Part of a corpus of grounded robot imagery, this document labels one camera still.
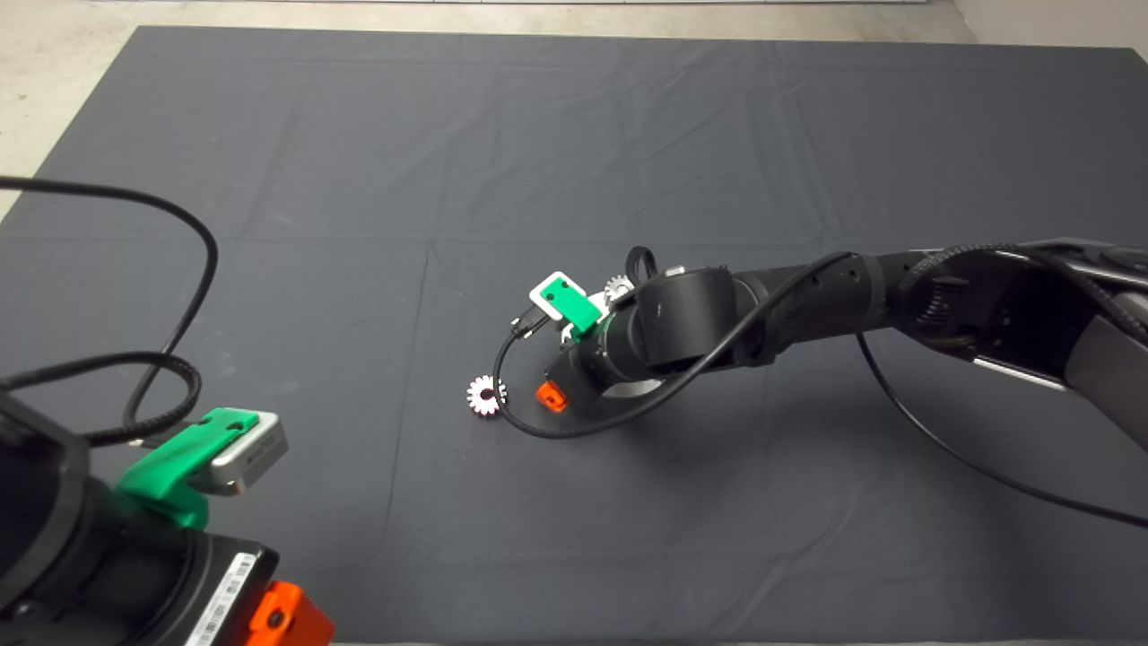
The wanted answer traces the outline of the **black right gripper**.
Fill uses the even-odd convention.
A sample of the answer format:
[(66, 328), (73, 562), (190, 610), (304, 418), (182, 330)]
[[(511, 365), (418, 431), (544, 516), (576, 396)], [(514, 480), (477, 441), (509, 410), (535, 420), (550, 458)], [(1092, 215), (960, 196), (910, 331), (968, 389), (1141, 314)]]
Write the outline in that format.
[(567, 338), (536, 389), (536, 400), (551, 414), (571, 407), (589, 407), (620, 383), (620, 375), (608, 355), (603, 336)]

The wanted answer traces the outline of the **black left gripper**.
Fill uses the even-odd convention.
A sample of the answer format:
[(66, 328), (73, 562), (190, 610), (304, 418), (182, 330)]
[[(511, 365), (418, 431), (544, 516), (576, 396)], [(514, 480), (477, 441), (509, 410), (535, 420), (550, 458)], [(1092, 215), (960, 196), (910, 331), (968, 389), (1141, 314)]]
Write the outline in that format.
[(272, 581), (279, 555), (258, 540), (194, 531), (174, 602), (177, 645), (331, 645), (334, 623), (298, 585)]

